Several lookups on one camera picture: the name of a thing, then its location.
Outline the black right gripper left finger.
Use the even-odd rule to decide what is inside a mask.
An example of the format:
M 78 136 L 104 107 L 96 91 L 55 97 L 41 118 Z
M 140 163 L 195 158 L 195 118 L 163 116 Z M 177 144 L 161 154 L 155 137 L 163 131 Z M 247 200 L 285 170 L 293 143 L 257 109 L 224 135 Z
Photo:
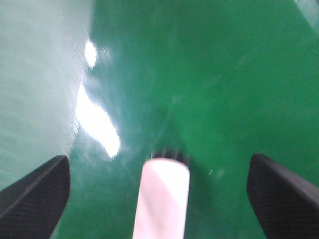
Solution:
M 0 192 L 2 239 L 48 239 L 70 196 L 70 164 L 59 155 Z

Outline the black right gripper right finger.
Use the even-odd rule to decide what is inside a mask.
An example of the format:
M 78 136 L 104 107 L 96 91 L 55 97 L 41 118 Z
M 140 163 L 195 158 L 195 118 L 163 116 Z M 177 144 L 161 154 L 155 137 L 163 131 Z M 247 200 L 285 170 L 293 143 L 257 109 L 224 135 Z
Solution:
M 253 154 L 247 195 L 268 239 L 319 237 L 319 188 L 263 154 Z

